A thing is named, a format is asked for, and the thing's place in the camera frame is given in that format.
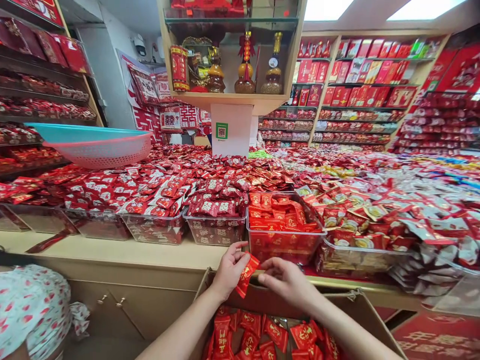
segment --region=wooden shelf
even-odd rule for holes
[[[212,104],[251,105],[254,116],[264,116],[279,108],[288,95],[237,94],[213,92],[174,92],[178,100],[210,112]]]

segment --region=security camera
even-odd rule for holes
[[[147,50],[145,49],[145,42],[144,42],[144,38],[142,37],[142,35],[137,34],[132,40],[133,40],[133,44],[135,45],[136,52],[140,56],[146,56],[147,55]]]

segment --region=red gift box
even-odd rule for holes
[[[58,34],[51,34],[51,36],[59,43],[61,52],[71,70],[76,73],[92,75],[84,49],[79,41]]]

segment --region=clear plastic bin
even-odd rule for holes
[[[132,237],[119,214],[77,209],[62,211],[85,238],[125,241]]]
[[[243,217],[208,217],[187,216],[187,208],[183,218],[187,221],[198,245],[230,246],[242,240],[245,232],[247,216]]]
[[[304,204],[296,192],[269,192],[273,198],[288,197],[300,203],[305,212],[308,223],[317,223],[318,229],[322,225],[310,209]],[[247,218],[247,229],[250,243],[250,252],[261,263],[272,257],[282,258],[299,265],[307,265],[327,232],[300,232],[300,231],[264,231],[250,229]]]
[[[8,208],[36,233],[58,234],[68,229],[70,234],[78,234],[58,206],[18,204],[8,205]]]
[[[318,248],[315,268],[322,275],[369,279],[408,256],[408,251],[337,246],[326,237]]]
[[[7,205],[0,205],[0,231],[25,232],[30,228],[9,210]]]
[[[189,230],[183,214],[180,211],[174,217],[160,217],[137,214],[121,214],[126,227],[133,238],[141,243],[180,245],[183,235]]]

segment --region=plastic container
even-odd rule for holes
[[[58,206],[7,205],[22,222],[36,233],[58,234],[68,229],[78,234],[77,229]]]
[[[0,231],[25,232],[29,230],[30,228],[6,205],[0,205]]]
[[[317,223],[318,229],[322,229],[320,221],[312,214],[310,209],[303,203],[296,192],[271,192],[273,198],[288,197],[303,206],[308,223]],[[264,231],[250,229],[247,218],[248,237],[250,252],[261,263],[271,257],[278,257],[299,265],[307,265],[322,240],[327,235],[323,232],[301,231]]]
[[[25,125],[35,128],[41,137],[49,143],[83,143],[129,138],[149,133],[149,131],[126,130],[112,127],[63,125],[39,122],[26,122]]]
[[[183,218],[187,221],[198,245],[230,246],[242,240],[245,232],[247,216],[243,217],[207,217],[187,216],[188,208]]]
[[[409,256],[407,251],[337,246],[327,237],[318,248],[315,268],[326,276],[370,279]]]
[[[184,209],[175,217],[160,217],[138,214],[121,214],[133,238],[141,243],[180,245],[183,235],[189,230],[183,215]]]
[[[132,237],[118,214],[76,209],[62,211],[85,238],[125,241]]]

